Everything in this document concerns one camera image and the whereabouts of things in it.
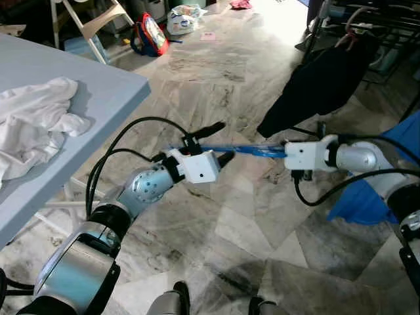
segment black jacket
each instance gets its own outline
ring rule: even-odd
[[[379,48],[376,38],[364,35],[350,51],[347,45],[312,52],[298,66],[283,94],[266,113],[257,131],[265,138],[288,129],[314,114],[326,115],[346,104]]]

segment white plastic bag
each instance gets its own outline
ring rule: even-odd
[[[198,27],[198,19],[207,11],[199,5],[178,5],[167,15],[167,29],[171,35],[182,35],[193,32]]]

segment chair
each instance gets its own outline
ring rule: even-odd
[[[77,2],[84,3],[88,0],[77,0]],[[77,13],[76,10],[70,5],[68,0],[50,0],[51,2],[51,14],[52,14],[52,28],[54,30],[54,44],[57,49],[60,48],[60,42],[58,38],[58,32],[60,31],[60,23],[57,17],[57,3],[63,3],[66,7],[68,14],[73,18],[73,21],[76,23],[76,26],[79,28],[80,32],[82,33],[83,37],[86,39],[87,43],[89,44],[90,48],[92,49],[94,55],[98,58],[98,60],[106,64],[104,57],[99,52],[98,48],[94,44],[92,37],[95,36],[97,31],[105,26],[108,22],[111,22],[118,16],[122,16],[127,23],[132,26],[134,25],[133,20],[131,20],[130,16],[125,12],[124,8],[119,4],[117,0],[111,0],[113,5],[100,16],[90,20],[89,22],[83,24]]]

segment red backpack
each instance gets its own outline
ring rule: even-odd
[[[141,48],[135,44],[136,38],[140,40]],[[151,57],[161,56],[169,48],[165,34],[148,13],[143,13],[134,24],[130,45],[136,53],[147,54]]]

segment blue fabric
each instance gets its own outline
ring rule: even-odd
[[[309,7],[309,0],[298,0],[300,3],[302,3],[303,5],[306,5],[307,7]]]
[[[406,120],[384,133],[420,157],[420,111],[409,116]],[[400,155],[411,161],[402,152]],[[327,220],[342,217],[347,222],[372,225],[381,221],[397,222],[383,200],[373,188],[364,180],[359,180],[347,186],[339,201],[329,213]]]

